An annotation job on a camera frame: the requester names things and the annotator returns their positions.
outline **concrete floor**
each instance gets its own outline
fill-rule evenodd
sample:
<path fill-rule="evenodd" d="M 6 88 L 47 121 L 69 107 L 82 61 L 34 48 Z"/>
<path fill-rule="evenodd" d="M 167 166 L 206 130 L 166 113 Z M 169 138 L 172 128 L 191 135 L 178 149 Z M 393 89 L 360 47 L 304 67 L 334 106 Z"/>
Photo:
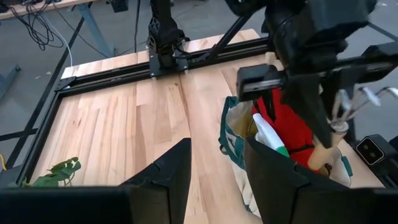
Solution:
<path fill-rule="evenodd" d="M 376 25 L 388 30 L 398 36 L 398 0 L 382 0 L 377 9 L 371 14 L 371 20 Z M 78 10 L 68 12 L 61 9 L 61 13 L 67 18 L 74 27 L 78 24 L 81 16 Z M 129 10 L 115 14 L 109 4 L 105 1 L 94 2 L 91 11 L 101 29 L 105 39 L 109 43 L 116 44 L 119 54 L 133 46 L 134 22 L 136 16 L 136 1 L 130 1 Z M 55 11 L 45 13 L 51 23 L 61 32 L 67 40 L 73 31 L 61 20 Z M 212 35 L 224 33 L 235 21 L 234 16 L 223 0 L 176 0 L 172 8 L 172 14 L 179 26 L 185 31 L 186 36 L 191 39 L 199 39 Z M 147 25 L 152 14 L 149 1 L 141 3 L 139 33 L 137 37 L 138 50 L 144 50 L 147 38 Z M 263 11 L 255 14 L 243 29 L 255 29 L 260 33 L 261 24 L 264 19 Z M 95 42 L 84 24 L 80 34 L 91 44 Z M 360 55 L 366 47 L 371 44 L 381 44 L 391 40 L 382 34 L 377 33 L 371 28 L 357 31 L 349 39 L 349 48 L 341 54 L 341 57 L 351 57 Z M 13 86 L 7 95 L 0 101 L 0 136 L 7 133 L 22 131 L 25 128 L 38 100 L 40 99 L 52 72 L 60 60 L 64 49 L 48 47 L 46 51 L 41 51 L 38 46 L 30 39 L 25 27 L 18 21 L 1 21 L 0 25 L 0 69 L 5 70 L 13 63 L 18 63 L 22 71 L 19 72 Z M 79 37 L 75 41 L 73 48 L 73 63 L 75 65 L 103 59 L 103 56 L 89 48 Z M 70 66 L 69 58 L 63 67 Z M 387 78 L 372 83 L 369 86 L 377 90 L 383 86 L 398 86 L 397 72 L 393 72 Z M 375 108 L 369 106 L 366 111 L 359 114 L 356 118 L 357 135 L 362 138 L 368 134 L 379 133 L 387 140 L 398 135 L 398 119 L 394 114 L 398 111 L 397 102 L 391 97 L 382 100 L 382 106 Z M 37 127 L 43 117 L 39 116 Z M 32 138 L 28 139 L 24 151 L 29 148 Z M 0 152 L 6 158 L 11 153 L 17 140 L 0 142 Z M 23 161 L 21 156 L 17 164 Z"/>

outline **artificial plant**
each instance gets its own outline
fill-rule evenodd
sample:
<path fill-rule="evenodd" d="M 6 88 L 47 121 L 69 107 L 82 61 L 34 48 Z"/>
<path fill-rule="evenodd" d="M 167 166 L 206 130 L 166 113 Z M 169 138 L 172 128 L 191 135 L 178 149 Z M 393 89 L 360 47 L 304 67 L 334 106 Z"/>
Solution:
<path fill-rule="evenodd" d="M 21 187 L 59 187 L 59 183 L 63 183 L 63 186 L 72 186 L 72 179 L 75 176 L 75 172 L 81 168 L 81 164 L 78 161 L 79 158 L 73 157 L 67 161 L 63 161 L 53 166 L 49 174 L 42 177 L 38 177 L 33 184 L 28 184 L 26 178 L 22 181 Z M 16 183 L 12 183 L 10 187 L 20 187 Z"/>

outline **wooden tabletop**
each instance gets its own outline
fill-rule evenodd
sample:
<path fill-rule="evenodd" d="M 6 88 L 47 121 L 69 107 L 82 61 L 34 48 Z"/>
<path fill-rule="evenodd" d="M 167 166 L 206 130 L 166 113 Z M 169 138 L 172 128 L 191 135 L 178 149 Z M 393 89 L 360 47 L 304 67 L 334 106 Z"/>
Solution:
<path fill-rule="evenodd" d="M 187 51 L 210 48 L 221 36 L 193 40 Z M 255 39 L 254 30 L 232 42 Z M 148 61 L 147 52 L 67 68 L 63 78 Z M 64 98 L 32 180 L 60 161 L 78 156 L 76 185 L 118 185 L 145 168 L 182 138 L 192 139 L 192 179 L 185 223 L 261 223 L 246 211 L 228 157 L 219 150 L 224 99 L 236 93 L 239 67 L 266 61 L 245 58 Z M 353 187 L 381 186 L 344 142 Z"/>
<path fill-rule="evenodd" d="M 52 3 L 49 4 L 45 8 L 45 10 L 52 10 L 52 9 L 55 9 L 55 8 L 60 9 L 60 8 L 63 8 L 63 7 L 74 6 L 74 5 L 77 5 L 77 4 L 88 3 L 88 2 L 92 2 L 92 1 L 97 1 L 97 0 L 61 0 L 60 2 L 55 3 L 55 7 L 54 7 L 54 4 L 52 4 Z M 44 5 L 44 1 L 42 1 L 40 3 L 37 3 L 34 7 L 38 11 L 40 8 L 43 7 L 43 5 Z M 12 7 L 15 9 L 15 11 L 20 16 L 28 14 L 28 12 L 26 11 L 26 7 L 25 6 L 15 5 L 15 6 L 12 6 Z M 11 12 L 11 10 L 8 10 L 5 13 L 0 13 L 0 20 L 12 18 L 12 17 L 14 17 L 14 15 Z"/>

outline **white cord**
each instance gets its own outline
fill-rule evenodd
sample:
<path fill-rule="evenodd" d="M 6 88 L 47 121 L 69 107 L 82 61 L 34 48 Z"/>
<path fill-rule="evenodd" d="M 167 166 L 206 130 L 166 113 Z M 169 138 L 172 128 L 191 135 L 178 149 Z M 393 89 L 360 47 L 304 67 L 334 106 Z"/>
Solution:
<path fill-rule="evenodd" d="M 50 26 L 57 32 L 57 34 L 61 37 L 61 39 L 67 46 L 67 49 L 69 51 L 70 66 L 72 67 L 73 66 L 73 57 L 72 57 L 72 51 L 70 50 L 68 42 L 65 40 L 65 38 L 63 38 L 63 35 L 57 30 L 57 28 L 54 27 L 54 25 L 50 22 L 50 20 L 47 18 L 47 16 L 46 15 L 43 15 L 43 16 L 44 16 L 44 19 L 47 21 L 47 23 L 50 24 Z"/>

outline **red cloth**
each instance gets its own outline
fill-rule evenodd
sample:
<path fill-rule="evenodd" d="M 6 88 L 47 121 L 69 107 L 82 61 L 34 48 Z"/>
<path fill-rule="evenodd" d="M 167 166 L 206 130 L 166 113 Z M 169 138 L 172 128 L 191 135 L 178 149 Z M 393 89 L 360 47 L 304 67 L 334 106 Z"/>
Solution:
<path fill-rule="evenodd" d="M 275 121 L 272 121 L 268 116 L 267 109 L 262 98 L 257 100 L 260 110 L 259 113 L 279 135 L 290 154 L 290 158 L 295 160 L 298 164 L 309 168 L 307 162 L 313 148 L 308 148 L 295 153 L 292 151 L 294 149 L 300 149 L 306 145 L 312 145 L 312 131 L 289 106 L 280 103 L 281 96 L 282 93 L 280 90 L 272 90 L 276 117 Z M 253 112 L 257 113 L 257 109 L 255 107 L 253 107 Z"/>

